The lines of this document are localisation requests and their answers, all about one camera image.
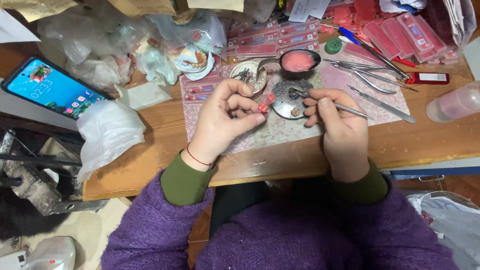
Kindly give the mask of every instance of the person's left hand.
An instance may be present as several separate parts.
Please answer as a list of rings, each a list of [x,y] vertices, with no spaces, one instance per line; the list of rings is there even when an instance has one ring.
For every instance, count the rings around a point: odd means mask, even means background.
[[[190,154],[198,161],[212,163],[237,136],[265,122],[266,116],[255,113],[258,103],[236,92],[252,96],[252,90],[243,81],[225,79],[202,104],[195,134],[188,146]],[[186,149],[180,155],[187,165],[198,171],[209,169],[194,160]]]

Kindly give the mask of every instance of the pink wax in spoon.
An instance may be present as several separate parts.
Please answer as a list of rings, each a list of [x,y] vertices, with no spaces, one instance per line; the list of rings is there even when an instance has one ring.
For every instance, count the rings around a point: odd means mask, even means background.
[[[301,50],[288,51],[282,57],[282,68],[290,72],[308,71],[315,65],[313,56]]]

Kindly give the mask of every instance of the green tape roll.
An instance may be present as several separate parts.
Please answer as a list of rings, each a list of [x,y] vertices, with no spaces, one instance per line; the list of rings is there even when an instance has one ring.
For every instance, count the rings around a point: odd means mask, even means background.
[[[342,48],[342,41],[337,38],[333,37],[327,41],[325,44],[325,52],[328,54],[336,54]]]

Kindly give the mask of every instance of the pink liquid bottle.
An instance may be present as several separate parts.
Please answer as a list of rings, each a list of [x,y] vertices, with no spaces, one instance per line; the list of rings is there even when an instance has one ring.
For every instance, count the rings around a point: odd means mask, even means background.
[[[450,122],[480,112],[480,81],[471,82],[432,100],[427,105],[426,112],[437,123]]]

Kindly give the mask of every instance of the hand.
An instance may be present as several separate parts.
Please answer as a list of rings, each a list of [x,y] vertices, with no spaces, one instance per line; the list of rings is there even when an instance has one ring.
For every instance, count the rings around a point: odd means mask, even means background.
[[[330,162],[336,181],[351,183],[367,175],[370,164],[367,158],[367,120],[344,110],[337,110],[334,103],[363,111],[355,100],[340,89],[310,89],[309,106],[304,114],[309,116],[306,126],[325,123],[324,151]]]
[[[202,163],[215,161],[236,137],[266,120],[265,115],[255,113],[258,103],[236,92],[252,96],[252,90],[243,81],[225,79],[200,108],[197,127],[188,150]],[[238,119],[232,119],[232,116],[238,116]],[[195,161],[186,150],[180,155],[187,165],[198,171],[205,172],[209,169],[209,166]]]

